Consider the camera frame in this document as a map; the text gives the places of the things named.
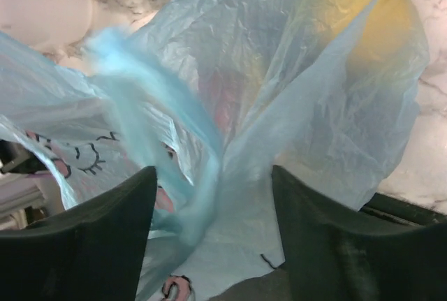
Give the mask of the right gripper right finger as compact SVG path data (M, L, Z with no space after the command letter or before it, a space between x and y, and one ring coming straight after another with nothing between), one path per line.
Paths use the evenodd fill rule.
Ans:
M383 194L353 211L272 169L285 261L220 300L445 300L446 215Z

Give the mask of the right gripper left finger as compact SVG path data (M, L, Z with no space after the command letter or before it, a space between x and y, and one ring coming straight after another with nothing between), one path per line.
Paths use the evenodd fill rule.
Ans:
M1 299L134 300L156 190L148 166L65 212L1 231Z

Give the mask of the light blue plastic bag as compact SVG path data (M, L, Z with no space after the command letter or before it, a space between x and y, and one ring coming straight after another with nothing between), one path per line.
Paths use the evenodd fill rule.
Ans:
M365 11L325 48L302 0L172 0L127 35L106 29L87 51L95 74L63 68L1 36L1 131L45 161L30 134L56 143L71 166L57 174L67 207L137 168L161 172L137 300L183 267L241 279L253 254L278 254L270 169L286 162L312 187L359 210L396 169L418 114L429 49L418 11L412 77L390 84L346 77ZM213 118L213 72L240 74L230 131Z

